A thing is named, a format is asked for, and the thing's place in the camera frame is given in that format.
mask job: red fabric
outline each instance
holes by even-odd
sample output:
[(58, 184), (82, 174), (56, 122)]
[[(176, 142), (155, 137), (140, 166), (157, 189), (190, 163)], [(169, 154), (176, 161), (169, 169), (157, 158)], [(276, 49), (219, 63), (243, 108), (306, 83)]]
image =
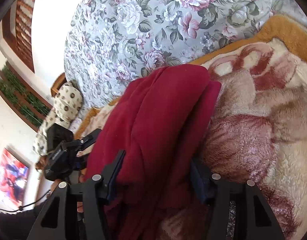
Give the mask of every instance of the red fabric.
[(106, 208), (115, 239), (155, 240), (170, 210), (187, 206), (189, 164), (220, 91), (202, 66), (160, 68), (130, 83), (88, 157), (86, 178), (99, 174), (121, 149), (118, 196)]

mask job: floral bedsheet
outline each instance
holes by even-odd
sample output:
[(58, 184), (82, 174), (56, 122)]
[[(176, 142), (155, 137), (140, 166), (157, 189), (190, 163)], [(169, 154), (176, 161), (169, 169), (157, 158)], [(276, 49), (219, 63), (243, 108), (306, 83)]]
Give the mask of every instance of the floral bedsheet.
[(101, 107), (157, 68), (252, 37), (276, 13), (307, 26), (294, 0), (82, 0), (65, 44), (66, 78), (83, 110)]

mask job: bed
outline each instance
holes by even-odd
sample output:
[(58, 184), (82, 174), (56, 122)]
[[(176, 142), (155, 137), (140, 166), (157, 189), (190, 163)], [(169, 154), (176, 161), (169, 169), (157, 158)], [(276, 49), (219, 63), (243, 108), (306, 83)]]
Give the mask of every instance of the bed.
[(294, 0), (82, 0), (65, 43), (66, 78), (83, 110), (102, 107), (132, 80), (250, 38), (280, 13), (307, 27)]

